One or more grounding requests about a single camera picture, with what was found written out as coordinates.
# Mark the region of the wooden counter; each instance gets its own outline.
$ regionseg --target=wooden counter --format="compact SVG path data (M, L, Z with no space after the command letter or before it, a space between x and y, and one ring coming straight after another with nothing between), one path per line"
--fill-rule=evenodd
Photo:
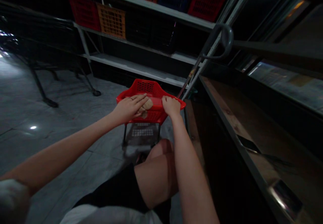
M263 154L292 164L290 167L269 163L262 155L253 154L237 145L241 153L247 152L267 185L281 178L303 202L305 211L297 222L321 223L322 163L239 90L205 77L200 77L200 80L233 138L237 138L236 135L242 136L255 143ZM250 171L259 184L258 173L252 168Z

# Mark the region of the hand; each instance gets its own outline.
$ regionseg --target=hand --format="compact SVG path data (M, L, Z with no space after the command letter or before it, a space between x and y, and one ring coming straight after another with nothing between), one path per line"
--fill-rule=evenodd
M117 124L122 125L138 116L141 116L143 112L137 112L148 100L149 98L146 97L146 94L137 96L133 99L124 98L117 104L111 114L113 114Z
M179 103L177 99L163 96L161 100L163 102L164 110L170 118L180 115L181 103Z

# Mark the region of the black shorts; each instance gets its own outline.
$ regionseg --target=black shorts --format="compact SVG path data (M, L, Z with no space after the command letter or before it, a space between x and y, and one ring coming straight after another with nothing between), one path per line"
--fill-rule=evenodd
M74 207L82 204L90 204L99 208L105 206L122 206L137 210L141 213L149 211L141 196L132 164L101 184L92 193L82 197ZM168 199L156 206L153 210L163 224L168 224L170 209L171 200Z

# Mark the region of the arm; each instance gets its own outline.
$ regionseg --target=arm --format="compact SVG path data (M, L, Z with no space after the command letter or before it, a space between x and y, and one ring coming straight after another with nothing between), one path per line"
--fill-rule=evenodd
M175 168L184 223L220 223L211 193L192 142L180 115L180 103L163 97L163 107L172 120L175 138Z
M0 180L15 179L29 188L30 195L34 195L74 163L100 137L140 116L141 113L137 111L147 100L145 95L134 100L125 98L107 116L36 153L4 174Z

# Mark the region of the leg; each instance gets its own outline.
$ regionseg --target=leg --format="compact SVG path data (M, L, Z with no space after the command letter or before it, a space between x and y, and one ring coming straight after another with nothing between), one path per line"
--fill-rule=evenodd
M172 197L178 191L173 144L168 139L161 139L146 161L135 166L135 174L149 209Z
M168 139L161 139L150 151L146 161L158 157L163 154L171 153L174 151L173 144Z

